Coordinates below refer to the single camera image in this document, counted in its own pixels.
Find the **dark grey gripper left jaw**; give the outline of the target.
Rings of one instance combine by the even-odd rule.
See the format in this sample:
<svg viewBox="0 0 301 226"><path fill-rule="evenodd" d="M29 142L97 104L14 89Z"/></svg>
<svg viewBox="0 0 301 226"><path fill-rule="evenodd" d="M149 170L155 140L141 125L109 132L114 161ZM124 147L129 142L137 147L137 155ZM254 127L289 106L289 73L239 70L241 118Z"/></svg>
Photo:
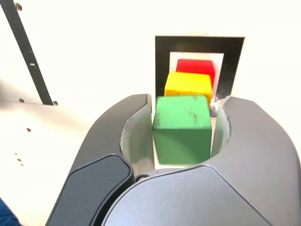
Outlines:
<svg viewBox="0 0 301 226"><path fill-rule="evenodd" d="M131 95L88 131L47 225L99 226L136 177L154 169L151 96Z"/></svg>

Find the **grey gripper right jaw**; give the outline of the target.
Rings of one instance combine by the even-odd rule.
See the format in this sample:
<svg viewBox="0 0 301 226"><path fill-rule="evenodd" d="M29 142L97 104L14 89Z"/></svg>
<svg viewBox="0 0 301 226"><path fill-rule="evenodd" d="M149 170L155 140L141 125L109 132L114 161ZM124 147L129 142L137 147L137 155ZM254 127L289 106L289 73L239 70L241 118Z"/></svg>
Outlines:
<svg viewBox="0 0 301 226"><path fill-rule="evenodd" d="M214 155L129 187L104 226L298 226L301 166L286 131L250 100L218 111Z"/></svg>

